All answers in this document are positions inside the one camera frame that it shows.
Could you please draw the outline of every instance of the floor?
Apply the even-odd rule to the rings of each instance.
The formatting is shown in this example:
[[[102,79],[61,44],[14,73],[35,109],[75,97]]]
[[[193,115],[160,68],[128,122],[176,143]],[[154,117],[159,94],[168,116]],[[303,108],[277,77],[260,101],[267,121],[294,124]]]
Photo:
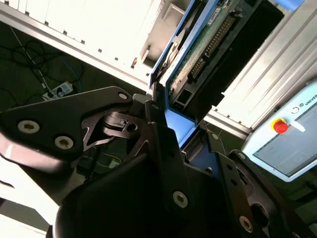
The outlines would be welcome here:
[[[17,30],[14,31],[23,45],[34,40],[32,37]],[[34,76],[31,69],[21,67],[12,62],[11,51],[7,48],[15,48],[15,50],[18,50],[16,47],[19,46],[12,30],[7,25],[0,22],[0,32],[3,36],[5,36],[0,38],[0,111],[5,111],[16,106],[43,101],[41,95],[45,93],[45,90],[39,80]],[[49,45],[44,43],[41,44],[46,52],[59,52],[57,49]],[[39,52],[42,50],[38,45],[35,45],[34,48]],[[18,53],[14,53],[13,56],[14,60],[21,60]],[[81,74],[81,65],[83,65],[84,70],[80,84],[76,81],[76,79]],[[47,61],[47,64],[44,65],[44,67],[46,67],[48,75],[55,79],[52,80],[47,78],[47,84],[50,88],[57,87],[65,81],[75,81],[73,85],[75,90],[78,92],[85,92],[115,85],[123,88],[131,95],[135,93],[144,94],[144,92],[140,89],[118,80],[117,78],[68,55],[51,59]],[[241,149],[244,143],[243,140],[211,124],[208,124],[207,127],[209,130],[221,137],[226,152],[230,152],[232,149]],[[121,142],[110,145],[107,151],[103,152],[104,157],[99,160],[100,163],[96,166],[96,169],[100,173],[109,170],[114,158],[116,158],[116,161],[120,163],[120,156],[122,156],[122,154],[120,154],[120,150],[122,150]],[[89,166],[93,153],[94,152],[85,153],[84,157],[86,157],[86,160],[82,161],[82,165],[84,167]],[[316,171],[308,172],[291,183],[285,183],[266,171],[263,171],[263,173],[290,202],[298,200],[307,194],[314,193],[314,186],[317,184],[317,179],[314,174]],[[301,204],[296,203],[294,208],[296,208],[298,214],[300,214],[307,224],[312,224],[317,221],[316,197],[315,199],[311,199],[310,202]]]

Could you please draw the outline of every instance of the circuit board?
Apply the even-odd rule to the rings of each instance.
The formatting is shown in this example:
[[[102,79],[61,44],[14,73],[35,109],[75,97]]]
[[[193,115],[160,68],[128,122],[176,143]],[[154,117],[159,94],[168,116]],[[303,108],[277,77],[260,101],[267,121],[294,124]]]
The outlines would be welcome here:
[[[178,88],[185,81],[197,78],[206,61],[210,57],[221,39],[232,26],[235,17],[232,15],[240,0],[220,1],[206,26],[193,44],[185,60],[175,73],[169,84],[169,98],[173,101],[178,94]]]

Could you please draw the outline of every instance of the black electronic device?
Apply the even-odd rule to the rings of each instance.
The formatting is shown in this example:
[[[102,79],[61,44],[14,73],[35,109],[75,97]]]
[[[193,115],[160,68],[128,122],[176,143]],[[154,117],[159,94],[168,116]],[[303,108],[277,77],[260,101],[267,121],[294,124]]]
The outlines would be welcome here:
[[[282,18],[267,0],[220,1],[168,84],[171,108],[200,122]]]

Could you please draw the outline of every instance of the emergency stop button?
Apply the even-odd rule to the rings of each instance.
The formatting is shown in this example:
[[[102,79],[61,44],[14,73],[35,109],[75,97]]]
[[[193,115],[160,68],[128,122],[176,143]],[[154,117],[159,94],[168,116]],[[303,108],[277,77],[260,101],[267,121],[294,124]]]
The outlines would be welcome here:
[[[276,119],[272,122],[272,129],[275,130],[278,134],[283,134],[287,131],[288,125],[286,121],[282,118]]]

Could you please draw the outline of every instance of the blue metal frame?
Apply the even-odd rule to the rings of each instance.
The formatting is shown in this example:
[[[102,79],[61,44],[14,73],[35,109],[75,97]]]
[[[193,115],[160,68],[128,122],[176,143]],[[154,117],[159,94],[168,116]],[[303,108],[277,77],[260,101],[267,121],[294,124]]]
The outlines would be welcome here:
[[[304,2],[304,0],[275,0],[275,2],[282,5],[287,10],[294,11]]]
[[[154,66],[153,72],[157,69],[158,65],[163,60],[164,55],[168,53],[168,49],[170,48],[170,46],[172,44],[172,40],[176,36],[176,33],[180,30],[180,27],[181,27],[182,23],[184,22],[186,16],[188,15],[194,2],[195,2],[195,0],[192,0],[190,2],[183,18],[181,19],[180,23],[178,24],[178,27],[177,27],[173,37],[171,38],[171,40],[167,44],[164,52],[162,53],[162,55],[158,59],[156,65]],[[201,33],[202,29],[204,28],[204,26],[208,22],[209,18],[211,17],[212,13],[214,12],[214,9],[215,9],[217,3],[218,3],[218,0],[209,0],[208,3],[206,4],[202,14],[199,16],[196,24],[194,25],[193,29],[189,33],[182,48],[179,50],[177,57],[174,59],[172,65],[168,68],[168,70],[164,74],[164,78],[165,78],[164,81],[166,82],[166,85],[169,84],[169,82],[171,81],[176,70],[178,69],[178,67],[180,66],[180,64],[184,60],[185,56],[187,55],[188,51],[190,50],[191,46],[193,45],[194,41],[197,39],[197,37]],[[195,131],[197,124],[195,123],[194,120],[183,116],[179,112],[177,112],[169,107],[168,90],[167,89],[168,89],[168,87],[165,87],[165,117],[166,117],[168,127],[174,129],[176,136],[177,136],[178,144],[181,147],[186,142],[186,140],[190,137],[190,135]]]

